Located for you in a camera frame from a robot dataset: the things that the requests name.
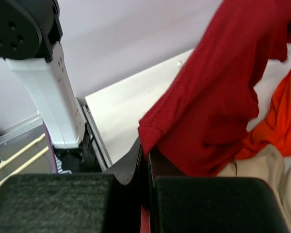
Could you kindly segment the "dark red t shirt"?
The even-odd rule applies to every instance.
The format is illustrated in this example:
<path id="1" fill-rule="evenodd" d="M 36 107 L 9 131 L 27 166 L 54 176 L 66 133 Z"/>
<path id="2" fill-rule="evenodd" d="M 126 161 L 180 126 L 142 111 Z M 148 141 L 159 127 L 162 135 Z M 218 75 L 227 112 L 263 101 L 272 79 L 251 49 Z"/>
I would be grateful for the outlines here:
<path id="1" fill-rule="evenodd" d="M 291 0 L 225 0 L 168 90 L 139 122 L 145 156 L 158 149 L 189 176 L 215 176 L 259 113 L 254 86 L 286 61 Z"/>

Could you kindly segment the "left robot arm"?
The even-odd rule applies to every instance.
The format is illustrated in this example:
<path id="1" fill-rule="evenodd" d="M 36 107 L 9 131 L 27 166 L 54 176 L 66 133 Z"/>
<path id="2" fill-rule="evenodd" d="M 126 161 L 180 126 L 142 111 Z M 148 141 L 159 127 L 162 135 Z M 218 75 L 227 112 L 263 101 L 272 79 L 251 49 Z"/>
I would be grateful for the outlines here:
<path id="1" fill-rule="evenodd" d="M 100 172 L 94 137 L 65 67 L 59 16 L 55 0 L 0 0 L 0 58 L 25 85 L 62 169 Z"/>

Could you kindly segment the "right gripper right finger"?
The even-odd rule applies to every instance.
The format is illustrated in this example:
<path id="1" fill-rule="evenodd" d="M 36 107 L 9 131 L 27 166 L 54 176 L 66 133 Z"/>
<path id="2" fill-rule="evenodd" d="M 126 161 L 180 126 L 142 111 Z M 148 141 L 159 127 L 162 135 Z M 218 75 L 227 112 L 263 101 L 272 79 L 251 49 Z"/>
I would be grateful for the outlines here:
<path id="1" fill-rule="evenodd" d="M 147 159 L 153 233 L 286 233 L 270 186 L 257 178 L 188 177 L 158 150 Z"/>

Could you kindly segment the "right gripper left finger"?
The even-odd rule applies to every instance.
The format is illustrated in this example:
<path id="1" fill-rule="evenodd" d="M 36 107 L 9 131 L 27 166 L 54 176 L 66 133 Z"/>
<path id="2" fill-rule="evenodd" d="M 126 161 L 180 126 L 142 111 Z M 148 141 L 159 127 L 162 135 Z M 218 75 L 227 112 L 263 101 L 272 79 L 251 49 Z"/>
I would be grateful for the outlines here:
<path id="1" fill-rule="evenodd" d="M 141 160 L 136 140 L 102 173 L 8 178 L 0 187 L 0 233 L 138 233 Z"/>

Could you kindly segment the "orange t shirt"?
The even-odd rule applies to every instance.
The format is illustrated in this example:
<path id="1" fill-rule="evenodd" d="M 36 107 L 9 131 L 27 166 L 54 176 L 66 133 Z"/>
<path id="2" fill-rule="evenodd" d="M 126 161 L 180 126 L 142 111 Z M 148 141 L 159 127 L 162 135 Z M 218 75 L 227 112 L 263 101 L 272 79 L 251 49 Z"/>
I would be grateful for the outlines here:
<path id="1" fill-rule="evenodd" d="M 265 118 L 248 133 L 235 159 L 252 158 L 268 144 L 282 156 L 291 156 L 291 70 L 274 91 Z"/>

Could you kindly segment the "beige t shirt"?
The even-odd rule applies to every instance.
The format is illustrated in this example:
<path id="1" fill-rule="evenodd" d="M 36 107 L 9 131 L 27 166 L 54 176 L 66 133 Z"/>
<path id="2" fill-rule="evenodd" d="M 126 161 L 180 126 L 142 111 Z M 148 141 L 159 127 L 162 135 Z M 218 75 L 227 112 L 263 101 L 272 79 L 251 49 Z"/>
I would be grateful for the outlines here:
<path id="1" fill-rule="evenodd" d="M 219 177 L 252 177 L 264 180 L 273 190 L 280 210 L 291 232 L 291 162 L 269 144 L 254 157 L 235 160 L 218 174 Z"/>

